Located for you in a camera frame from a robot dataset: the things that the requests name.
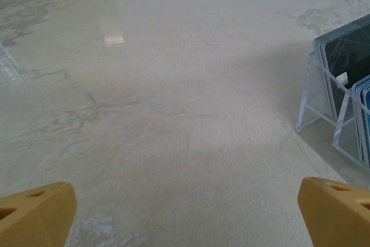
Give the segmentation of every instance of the marble surface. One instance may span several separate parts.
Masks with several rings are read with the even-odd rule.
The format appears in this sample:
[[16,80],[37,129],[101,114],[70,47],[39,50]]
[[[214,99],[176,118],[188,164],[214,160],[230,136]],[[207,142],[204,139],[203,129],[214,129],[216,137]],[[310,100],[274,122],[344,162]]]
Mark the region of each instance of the marble surface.
[[370,0],[0,0],[0,192],[72,182],[67,246],[311,246],[312,40]]

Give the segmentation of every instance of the yellow 3d printed part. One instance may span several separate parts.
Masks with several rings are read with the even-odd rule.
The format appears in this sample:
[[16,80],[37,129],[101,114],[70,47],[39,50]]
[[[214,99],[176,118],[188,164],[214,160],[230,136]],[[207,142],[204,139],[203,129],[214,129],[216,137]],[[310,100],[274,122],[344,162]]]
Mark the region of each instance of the yellow 3d printed part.
[[370,246],[370,191],[305,178],[298,205],[314,247]]
[[76,210],[66,182],[0,198],[0,246],[63,247]]

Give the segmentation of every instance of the hole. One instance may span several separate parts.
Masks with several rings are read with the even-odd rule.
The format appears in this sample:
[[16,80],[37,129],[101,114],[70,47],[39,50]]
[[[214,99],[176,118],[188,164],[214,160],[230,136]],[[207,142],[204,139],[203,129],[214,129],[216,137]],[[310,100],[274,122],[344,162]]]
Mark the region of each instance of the hole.
[[334,188],[337,191],[351,191],[349,188],[345,188],[340,185],[330,185],[332,188]]
[[360,204],[360,205],[362,205],[364,208],[370,209],[370,204]]
[[27,195],[27,197],[39,197],[40,195],[44,194],[45,191],[36,192],[34,194]]
[[16,208],[0,208],[0,221],[5,217],[11,215],[16,210]]

